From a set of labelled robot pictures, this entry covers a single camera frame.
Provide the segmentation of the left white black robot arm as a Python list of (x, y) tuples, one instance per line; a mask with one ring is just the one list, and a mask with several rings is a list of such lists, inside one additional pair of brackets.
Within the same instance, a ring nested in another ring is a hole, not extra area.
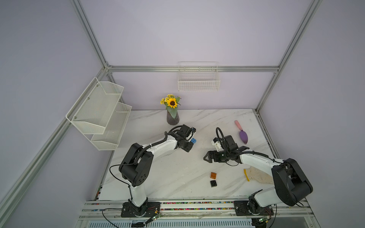
[(132, 205), (141, 207), (147, 202), (144, 182), (149, 176), (154, 157), (176, 149), (190, 152), (195, 144), (195, 133), (195, 128), (183, 124), (165, 132), (164, 137), (156, 142), (131, 145), (118, 169), (130, 189)]

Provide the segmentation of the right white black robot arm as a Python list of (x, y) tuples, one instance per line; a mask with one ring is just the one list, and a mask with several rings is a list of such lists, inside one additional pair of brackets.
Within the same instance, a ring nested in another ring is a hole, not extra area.
[(313, 192), (310, 181), (294, 159), (276, 159), (246, 146), (239, 147), (230, 135), (224, 139), (216, 137), (212, 144), (216, 150), (208, 151), (203, 158), (205, 161), (235, 161), (256, 168), (273, 178), (273, 187), (249, 196), (248, 206), (252, 211), (277, 203), (294, 206)]

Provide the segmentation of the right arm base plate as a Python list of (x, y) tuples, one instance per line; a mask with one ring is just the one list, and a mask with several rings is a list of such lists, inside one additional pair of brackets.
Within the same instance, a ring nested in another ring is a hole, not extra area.
[(249, 200), (236, 200), (233, 202), (237, 216), (273, 216), (274, 212), (271, 206), (265, 208)]

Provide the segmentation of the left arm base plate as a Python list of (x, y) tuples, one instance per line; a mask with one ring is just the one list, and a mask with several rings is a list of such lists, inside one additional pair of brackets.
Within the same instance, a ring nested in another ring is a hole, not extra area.
[(132, 202), (123, 203), (121, 210), (122, 218), (134, 217), (152, 217), (160, 211), (161, 202), (145, 202), (140, 207), (135, 206)]

